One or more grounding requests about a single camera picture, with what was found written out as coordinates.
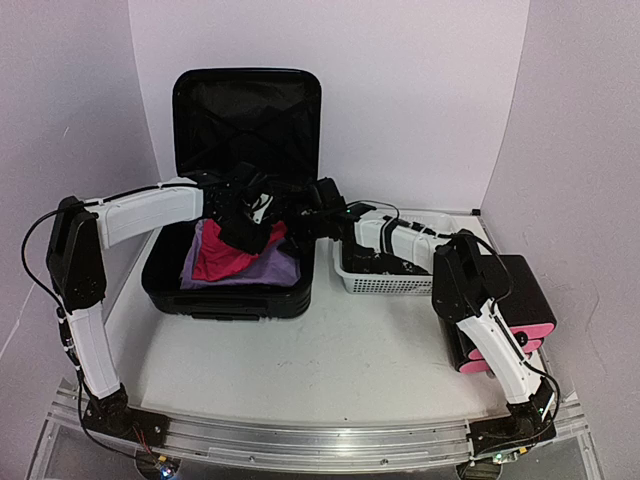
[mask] open suitcase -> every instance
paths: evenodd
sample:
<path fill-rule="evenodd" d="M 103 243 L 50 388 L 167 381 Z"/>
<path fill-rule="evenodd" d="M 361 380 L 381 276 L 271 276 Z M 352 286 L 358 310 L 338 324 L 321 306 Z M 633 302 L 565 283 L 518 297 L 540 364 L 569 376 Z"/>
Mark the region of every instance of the open suitcase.
<path fill-rule="evenodd" d="M 209 69 L 183 74 L 173 90 L 175 162 L 181 177 L 223 174 L 239 161 L 287 182 L 318 175 L 321 90 L 310 73 L 287 69 Z M 218 320 L 292 318 L 311 302 L 314 252 L 300 259 L 293 287 L 211 286 L 180 290 L 194 222 L 164 227 L 142 272 L 161 311 Z"/>

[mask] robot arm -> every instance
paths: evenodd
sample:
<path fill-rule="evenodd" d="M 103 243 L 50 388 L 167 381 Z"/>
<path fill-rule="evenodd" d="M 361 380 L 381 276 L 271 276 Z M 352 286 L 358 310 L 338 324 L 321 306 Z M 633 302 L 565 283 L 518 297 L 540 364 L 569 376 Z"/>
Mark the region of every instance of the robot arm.
<path fill-rule="evenodd" d="M 124 430 L 131 420 L 123 420 L 122 412 L 133 409 L 127 407 L 126 391 L 114 367 L 104 328 L 106 276 L 101 251 L 156 228 L 205 217 L 215 218 L 221 225 L 221 238 L 226 243 L 258 253 L 264 248 L 271 225 L 285 218 L 302 241 L 322 237 L 351 240 L 433 272 L 434 309 L 471 338 L 505 391 L 517 421 L 503 430 L 511 431 L 509 435 L 515 432 L 520 438 L 536 438 L 532 432 L 540 431 L 553 392 L 540 374 L 525 365 L 522 349 L 506 327 L 493 296 L 484 288 L 477 267 L 478 246 L 470 236 L 464 231 L 438 235 L 424 225 L 381 215 L 366 204 L 347 208 L 330 179 L 294 189 L 258 179 L 249 182 L 248 190 L 244 186 L 247 175 L 240 177 L 242 188 L 234 182 L 221 185 L 177 178 L 130 195 L 82 203 L 69 197 L 61 202 L 63 212 L 56 217 L 47 267 L 55 293 L 64 305 L 65 311 L 58 312 L 60 322 L 69 327 L 70 335 L 63 338 L 65 350 L 77 358 L 77 368 L 82 369 L 103 416 L 120 419 L 115 424 Z M 480 432 L 496 430 L 495 425 L 485 427 L 482 423 L 472 427 L 480 425 Z M 118 434 L 117 430 L 111 428 L 105 433 Z"/>

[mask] red cloth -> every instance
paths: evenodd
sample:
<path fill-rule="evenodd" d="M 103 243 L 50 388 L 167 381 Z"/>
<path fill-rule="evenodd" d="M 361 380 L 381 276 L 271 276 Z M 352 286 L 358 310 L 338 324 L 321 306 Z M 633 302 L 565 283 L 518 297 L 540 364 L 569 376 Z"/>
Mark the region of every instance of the red cloth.
<path fill-rule="evenodd" d="M 284 238 L 287 227 L 283 222 L 278 222 L 271 230 L 271 237 L 265 250 L 275 242 Z M 202 246 L 198 254 L 198 260 L 193 269 L 194 280 L 215 282 L 230 277 L 243 271 L 260 255 L 251 255 L 237 248 L 230 247 L 219 238 L 220 226 L 214 220 L 204 222 L 202 228 Z"/>

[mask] wire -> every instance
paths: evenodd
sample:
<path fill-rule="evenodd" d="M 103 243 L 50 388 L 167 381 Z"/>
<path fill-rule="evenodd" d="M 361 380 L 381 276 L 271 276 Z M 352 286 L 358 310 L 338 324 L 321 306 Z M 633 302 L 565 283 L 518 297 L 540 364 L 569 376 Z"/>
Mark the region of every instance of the wire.
<path fill-rule="evenodd" d="M 71 210 L 73 208 L 78 208 L 78 207 L 83 207 L 85 206 L 84 203 L 79 202 L 77 204 L 73 204 L 73 205 L 69 205 L 67 207 L 64 208 L 59 208 L 57 210 L 52 210 L 49 213 L 44 214 L 43 216 L 41 216 L 38 220 L 36 220 L 31 227 L 29 228 L 29 230 L 27 230 L 27 233 L 24 236 L 24 239 L 22 240 L 22 247 L 21 247 L 21 251 L 20 251 L 20 257 L 22 260 L 22 268 L 24 268 L 25 272 L 27 272 L 27 275 L 29 276 L 29 278 L 31 278 L 31 280 L 33 280 L 36 285 L 38 285 L 42 290 L 44 290 L 51 298 L 53 298 L 54 302 L 56 302 L 56 304 L 58 305 L 58 307 L 60 309 L 62 309 L 62 311 L 64 312 L 64 307 L 62 306 L 62 302 L 60 301 L 60 299 L 58 298 L 58 296 L 53 293 L 53 291 L 47 287 L 44 283 L 42 283 L 42 281 L 40 281 L 40 279 L 38 277 L 36 277 L 34 275 L 34 273 L 31 271 L 31 269 L 29 268 L 29 265 L 27 264 L 27 243 L 29 242 L 29 238 L 31 237 L 31 235 L 33 234 L 34 230 L 36 228 L 38 228 L 38 226 L 44 222 L 45 220 L 58 215 L 60 213 L 64 213 L 68 210 Z"/>
<path fill-rule="evenodd" d="M 82 372 L 82 370 L 79 370 L 78 371 L 78 419 L 80 420 L 80 427 L 82 428 L 82 431 L 89 438 L 89 440 L 91 440 L 93 443 L 95 443 L 99 447 L 102 447 L 105 450 L 109 450 L 112 453 L 116 453 L 118 455 L 129 458 L 136 462 L 142 462 L 148 465 L 153 465 L 155 467 L 156 462 L 152 462 L 144 458 L 139 458 L 130 453 L 123 452 L 122 450 L 118 450 L 117 448 L 113 448 L 113 447 L 110 447 L 109 445 L 105 445 L 104 443 L 100 442 L 93 435 L 89 433 L 89 430 L 87 430 L 87 427 L 84 424 L 84 418 L 82 416 L 82 391 L 83 390 L 84 390 L 84 373 Z"/>
<path fill-rule="evenodd" d="M 396 207 L 395 205 L 391 204 L 391 203 L 386 203 L 386 202 L 378 202 L 377 200 L 356 200 L 355 202 L 349 202 L 347 203 L 347 208 L 349 207 L 353 207 L 354 205 L 356 205 L 357 203 L 376 203 L 378 205 L 384 205 L 385 207 L 390 207 L 393 208 L 396 211 L 396 218 L 395 220 L 397 221 L 400 218 L 400 210 L 398 209 L 398 207 Z"/>

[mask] white wall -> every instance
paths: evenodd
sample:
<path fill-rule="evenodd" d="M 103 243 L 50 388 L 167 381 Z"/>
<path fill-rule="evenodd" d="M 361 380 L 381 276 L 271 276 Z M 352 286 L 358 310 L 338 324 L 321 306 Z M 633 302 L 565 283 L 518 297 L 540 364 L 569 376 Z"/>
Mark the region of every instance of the white wall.
<path fill-rule="evenodd" d="M 640 3 L 533 0 L 483 216 L 558 317 L 606 478 L 639 478 Z"/>
<path fill-rule="evenodd" d="M 282 66 L 323 86 L 322 175 L 349 199 L 478 208 L 497 158 L 527 0 L 131 0 L 133 41 L 163 179 L 171 99 L 186 70 Z"/>
<path fill-rule="evenodd" d="M 0 478 L 23 478 L 53 394 L 73 369 L 54 304 L 23 273 L 29 225 L 60 199 L 155 182 L 126 0 L 0 5 Z M 28 257 L 46 279 L 51 224 Z M 108 298 L 139 241 L 109 252 Z"/>

